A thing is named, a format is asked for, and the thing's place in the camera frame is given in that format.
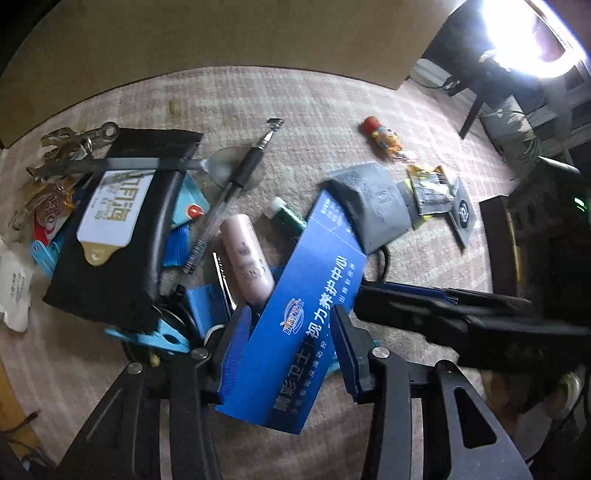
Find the pink lip balm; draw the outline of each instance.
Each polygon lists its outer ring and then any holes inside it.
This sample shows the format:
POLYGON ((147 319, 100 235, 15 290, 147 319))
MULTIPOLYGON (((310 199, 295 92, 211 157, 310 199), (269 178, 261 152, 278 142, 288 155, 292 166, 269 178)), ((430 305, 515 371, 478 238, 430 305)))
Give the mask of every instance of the pink lip balm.
POLYGON ((275 288, 275 280, 250 218, 243 213, 228 217, 220 230, 242 295, 251 305, 264 304, 275 288))

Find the blue box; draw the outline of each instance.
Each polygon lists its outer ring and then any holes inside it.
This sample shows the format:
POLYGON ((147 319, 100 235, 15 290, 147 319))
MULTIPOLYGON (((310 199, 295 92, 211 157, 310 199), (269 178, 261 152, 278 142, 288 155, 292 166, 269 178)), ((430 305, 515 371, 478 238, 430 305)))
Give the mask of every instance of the blue box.
POLYGON ((299 434, 335 352, 330 308, 353 308, 365 262, 343 209, 322 191, 246 346, 234 389, 216 408, 299 434))

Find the white card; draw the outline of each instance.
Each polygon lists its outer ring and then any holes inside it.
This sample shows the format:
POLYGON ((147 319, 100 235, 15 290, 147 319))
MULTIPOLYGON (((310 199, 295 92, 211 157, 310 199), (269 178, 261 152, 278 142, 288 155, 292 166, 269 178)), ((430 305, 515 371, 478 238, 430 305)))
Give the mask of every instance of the white card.
POLYGON ((90 199, 76 234, 91 264, 102 265, 111 253, 129 244, 154 172, 117 170, 105 173, 90 199), (106 258, 104 249, 91 247, 97 244, 110 247, 106 258))

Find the red toy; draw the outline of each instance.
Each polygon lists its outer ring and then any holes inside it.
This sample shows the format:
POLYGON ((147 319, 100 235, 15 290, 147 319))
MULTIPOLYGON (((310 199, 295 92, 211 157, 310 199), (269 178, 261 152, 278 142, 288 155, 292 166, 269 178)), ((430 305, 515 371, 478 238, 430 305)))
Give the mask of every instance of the red toy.
POLYGON ((394 130, 384 127, 374 116, 369 116, 363 121, 361 130, 370 135, 391 157, 396 157, 402 150, 402 144, 394 130))

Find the black wallet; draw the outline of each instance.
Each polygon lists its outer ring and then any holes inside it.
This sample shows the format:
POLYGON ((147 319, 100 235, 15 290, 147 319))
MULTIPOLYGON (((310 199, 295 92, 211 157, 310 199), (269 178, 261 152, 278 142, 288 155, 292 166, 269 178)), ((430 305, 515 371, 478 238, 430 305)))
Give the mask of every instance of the black wallet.
MULTIPOLYGON (((186 130, 122 128, 107 157, 190 158, 202 134, 186 130)), ((101 266, 90 265, 76 238, 80 221, 102 174, 94 175, 66 224, 60 258, 44 302, 87 320, 135 332, 156 329, 160 273, 171 219, 185 174, 156 171, 126 247, 101 266)))

